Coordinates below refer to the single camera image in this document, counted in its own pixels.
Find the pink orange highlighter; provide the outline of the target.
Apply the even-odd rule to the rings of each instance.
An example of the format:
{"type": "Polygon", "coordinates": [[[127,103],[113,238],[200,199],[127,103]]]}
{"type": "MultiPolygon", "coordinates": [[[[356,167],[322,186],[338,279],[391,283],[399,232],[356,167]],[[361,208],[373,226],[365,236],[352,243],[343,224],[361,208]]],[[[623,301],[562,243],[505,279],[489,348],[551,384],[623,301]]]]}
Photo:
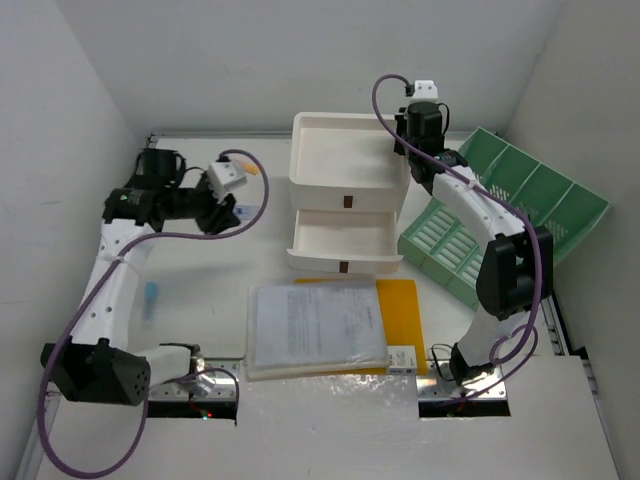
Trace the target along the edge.
{"type": "Polygon", "coordinates": [[[241,164],[241,167],[242,167],[243,171],[246,174],[250,174],[250,175],[259,175],[260,174],[260,169],[253,162],[241,161],[240,164],[241,164]]]}

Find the white three-drawer organizer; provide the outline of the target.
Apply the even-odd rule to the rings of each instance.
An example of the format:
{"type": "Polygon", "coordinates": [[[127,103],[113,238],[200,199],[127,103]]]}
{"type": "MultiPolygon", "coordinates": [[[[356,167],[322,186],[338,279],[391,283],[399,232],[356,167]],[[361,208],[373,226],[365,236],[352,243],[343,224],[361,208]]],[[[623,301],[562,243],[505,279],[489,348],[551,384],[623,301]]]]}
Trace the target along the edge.
{"type": "Polygon", "coordinates": [[[293,120],[289,185],[296,226],[305,214],[388,214],[397,223],[410,184],[395,140],[371,114],[300,112],[293,120]]]}

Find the white drawer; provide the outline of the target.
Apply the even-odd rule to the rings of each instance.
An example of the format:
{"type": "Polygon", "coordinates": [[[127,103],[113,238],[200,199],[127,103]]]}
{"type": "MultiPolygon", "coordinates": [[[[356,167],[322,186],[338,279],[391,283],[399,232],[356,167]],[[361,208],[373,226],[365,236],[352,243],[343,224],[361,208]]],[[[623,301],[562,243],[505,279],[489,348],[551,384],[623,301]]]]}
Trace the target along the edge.
{"type": "Polygon", "coordinates": [[[402,260],[394,212],[296,212],[291,268],[336,274],[391,274],[402,260]]]}

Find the small clear blue-capped bottle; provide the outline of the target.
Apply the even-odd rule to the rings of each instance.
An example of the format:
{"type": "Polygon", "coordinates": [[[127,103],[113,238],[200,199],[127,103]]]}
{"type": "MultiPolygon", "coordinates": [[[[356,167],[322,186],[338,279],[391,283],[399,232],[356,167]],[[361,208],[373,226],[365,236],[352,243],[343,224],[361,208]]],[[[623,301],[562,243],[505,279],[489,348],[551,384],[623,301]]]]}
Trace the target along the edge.
{"type": "Polygon", "coordinates": [[[258,212],[259,208],[255,206],[241,205],[234,208],[235,215],[242,221],[252,219],[258,212]]]}

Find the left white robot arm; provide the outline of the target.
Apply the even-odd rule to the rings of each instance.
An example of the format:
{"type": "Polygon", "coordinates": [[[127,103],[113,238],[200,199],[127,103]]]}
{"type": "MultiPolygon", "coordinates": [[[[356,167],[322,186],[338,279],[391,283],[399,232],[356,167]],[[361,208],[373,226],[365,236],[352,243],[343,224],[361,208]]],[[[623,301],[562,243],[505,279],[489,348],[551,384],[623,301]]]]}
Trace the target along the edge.
{"type": "Polygon", "coordinates": [[[141,272],[165,222],[192,219],[206,235],[240,224],[231,192],[246,181],[242,169],[222,156],[185,187],[188,170],[177,151],[146,148],[129,180],[105,200],[99,251],[78,320],[61,347],[48,343],[41,354],[66,400],[137,406],[152,387],[193,372],[193,345],[128,350],[141,272]]]}

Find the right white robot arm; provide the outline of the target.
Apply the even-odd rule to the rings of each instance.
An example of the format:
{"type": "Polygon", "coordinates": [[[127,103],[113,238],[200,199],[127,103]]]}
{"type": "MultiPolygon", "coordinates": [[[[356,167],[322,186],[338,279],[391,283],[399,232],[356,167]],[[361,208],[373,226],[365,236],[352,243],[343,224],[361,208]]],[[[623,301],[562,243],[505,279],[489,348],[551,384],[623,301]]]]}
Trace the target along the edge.
{"type": "Polygon", "coordinates": [[[449,371],[463,385],[497,364],[501,342],[534,314],[553,286],[553,237],[483,187],[468,161],[445,146],[441,106],[415,101],[395,115],[394,150],[414,181],[461,221],[482,251],[478,310],[451,351],[449,371]]]}

